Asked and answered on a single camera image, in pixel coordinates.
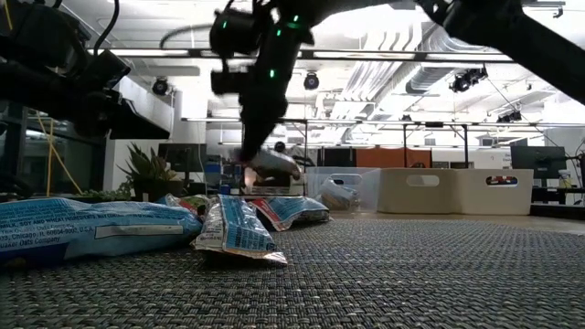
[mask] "woven floor mat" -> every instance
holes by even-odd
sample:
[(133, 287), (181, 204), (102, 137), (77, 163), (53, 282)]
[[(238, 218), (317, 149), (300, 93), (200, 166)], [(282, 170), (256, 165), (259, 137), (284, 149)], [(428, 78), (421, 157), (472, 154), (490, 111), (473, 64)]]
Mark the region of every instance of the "woven floor mat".
[(273, 234), (290, 264), (191, 249), (0, 274), (0, 328), (583, 328), (585, 237), (472, 221)]

